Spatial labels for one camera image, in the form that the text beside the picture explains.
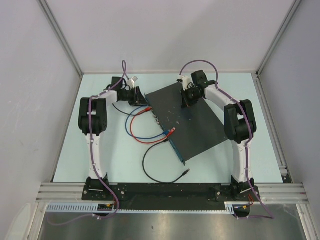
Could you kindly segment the dark network switch box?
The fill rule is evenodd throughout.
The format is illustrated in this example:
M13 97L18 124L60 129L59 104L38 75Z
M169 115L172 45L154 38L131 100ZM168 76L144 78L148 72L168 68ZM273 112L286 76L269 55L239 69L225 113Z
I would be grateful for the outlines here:
M170 135L179 160L185 164L197 155L228 140L223 123L204 99L182 108L182 84L175 83L145 96L163 130Z

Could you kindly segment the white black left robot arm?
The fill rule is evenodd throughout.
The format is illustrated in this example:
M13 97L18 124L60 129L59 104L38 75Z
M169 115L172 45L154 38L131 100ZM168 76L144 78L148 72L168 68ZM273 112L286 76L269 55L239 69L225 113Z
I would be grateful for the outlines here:
M134 107L146 105L140 87L136 86L137 80L137 76L127 80L113 76L111 84L101 93L80 100L78 127L85 136L89 151L89 176L83 187L83 201L103 201L112 194L102 147L108 127L107 110L117 102L127 102Z

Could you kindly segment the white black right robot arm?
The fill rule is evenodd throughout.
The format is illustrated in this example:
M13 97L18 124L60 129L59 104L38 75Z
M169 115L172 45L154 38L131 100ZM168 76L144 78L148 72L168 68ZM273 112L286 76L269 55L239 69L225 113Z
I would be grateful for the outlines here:
M229 192L235 200L242 201L249 191L254 190L250 148L257 124L252 102L233 98L219 87L217 80L208 80L203 70L192 73L190 77L180 74L177 81L182 83L182 108L189 108L200 99L207 99L223 111L224 133L231 141L233 151Z

